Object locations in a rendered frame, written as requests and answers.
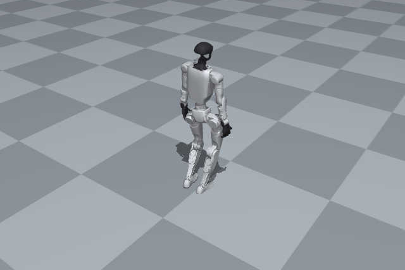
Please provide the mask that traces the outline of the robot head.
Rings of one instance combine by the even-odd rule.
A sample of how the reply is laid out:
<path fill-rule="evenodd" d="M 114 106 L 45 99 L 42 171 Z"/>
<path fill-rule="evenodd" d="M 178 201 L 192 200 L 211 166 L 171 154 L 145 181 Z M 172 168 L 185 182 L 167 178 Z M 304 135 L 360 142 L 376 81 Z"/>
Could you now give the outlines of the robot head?
<path fill-rule="evenodd" d="M 193 65 L 193 68 L 203 71 L 207 70 L 208 66 L 206 67 L 206 61 L 211 58 L 211 53 L 213 51 L 213 46 L 207 42 L 200 42 L 194 48 L 194 52 L 200 54 L 201 57 L 198 60 L 197 64 Z M 209 54 L 209 58 L 205 58 L 204 55 Z"/>

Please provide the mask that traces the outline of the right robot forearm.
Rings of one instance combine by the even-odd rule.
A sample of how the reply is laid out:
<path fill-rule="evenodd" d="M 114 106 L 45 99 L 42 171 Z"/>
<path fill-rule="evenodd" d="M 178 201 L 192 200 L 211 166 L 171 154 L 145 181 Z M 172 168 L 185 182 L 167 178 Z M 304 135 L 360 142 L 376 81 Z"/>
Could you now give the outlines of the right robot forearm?
<path fill-rule="evenodd" d="M 218 106 L 218 111 L 219 111 L 220 122 L 222 121 L 224 123 L 224 126 L 228 124 L 226 108 L 227 108 L 227 106 L 226 106 L 226 97 L 223 97 L 222 105 Z"/>

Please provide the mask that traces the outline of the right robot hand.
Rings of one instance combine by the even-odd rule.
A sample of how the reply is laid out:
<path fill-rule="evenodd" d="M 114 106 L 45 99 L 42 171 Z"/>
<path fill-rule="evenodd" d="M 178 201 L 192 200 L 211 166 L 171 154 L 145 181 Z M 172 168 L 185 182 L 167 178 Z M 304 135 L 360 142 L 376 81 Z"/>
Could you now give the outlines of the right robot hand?
<path fill-rule="evenodd" d="M 224 123 L 222 121 L 221 126 L 223 127 L 223 136 L 221 136 L 221 138 L 224 138 L 228 136 L 228 134 L 230 134 L 230 130 L 232 129 L 232 127 L 229 125 L 229 123 L 224 126 Z"/>

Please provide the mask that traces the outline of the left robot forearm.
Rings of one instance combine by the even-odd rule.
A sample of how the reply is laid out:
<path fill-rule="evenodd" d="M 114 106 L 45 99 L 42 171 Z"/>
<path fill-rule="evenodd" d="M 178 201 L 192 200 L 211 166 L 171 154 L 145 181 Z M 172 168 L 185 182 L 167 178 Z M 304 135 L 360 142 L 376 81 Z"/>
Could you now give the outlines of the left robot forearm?
<path fill-rule="evenodd" d="M 180 103 L 183 103 L 184 106 L 186 106 L 188 104 L 187 100 L 188 100 L 188 90 L 184 89 L 183 87 L 181 87 L 181 97 L 180 97 Z"/>

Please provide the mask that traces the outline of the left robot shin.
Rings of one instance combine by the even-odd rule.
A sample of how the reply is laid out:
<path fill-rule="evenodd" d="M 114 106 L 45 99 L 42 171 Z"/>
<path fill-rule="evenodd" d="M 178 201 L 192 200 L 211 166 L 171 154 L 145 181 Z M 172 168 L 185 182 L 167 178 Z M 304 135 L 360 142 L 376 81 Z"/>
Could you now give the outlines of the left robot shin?
<path fill-rule="evenodd" d="M 190 150 L 189 153 L 189 167 L 188 167 L 188 171 L 187 171 L 187 177 L 186 179 L 189 177 L 189 180 L 192 179 L 192 175 L 194 173 L 195 167 L 198 164 L 200 155 L 201 155 L 201 150 L 194 150 L 193 145 L 194 145 L 194 141 L 192 142 L 192 148 Z"/>

